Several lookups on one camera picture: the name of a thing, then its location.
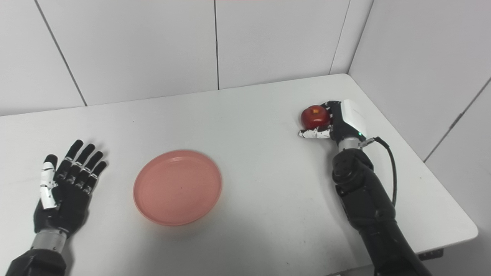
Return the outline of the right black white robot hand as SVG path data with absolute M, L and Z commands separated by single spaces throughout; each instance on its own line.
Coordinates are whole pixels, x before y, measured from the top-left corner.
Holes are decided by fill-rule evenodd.
M 352 100 L 327 101 L 311 105 L 300 115 L 298 135 L 308 139 L 332 139 L 338 145 L 354 140 L 356 145 L 367 139 L 367 127 L 361 108 Z

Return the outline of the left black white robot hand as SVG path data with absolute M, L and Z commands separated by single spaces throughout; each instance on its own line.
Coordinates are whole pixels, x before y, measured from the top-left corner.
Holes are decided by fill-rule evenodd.
M 83 226 L 92 193 L 108 165 L 103 156 L 82 140 L 72 144 L 61 163 L 56 155 L 46 156 L 33 215 L 35 233 L 55 229 L 69 238 Z

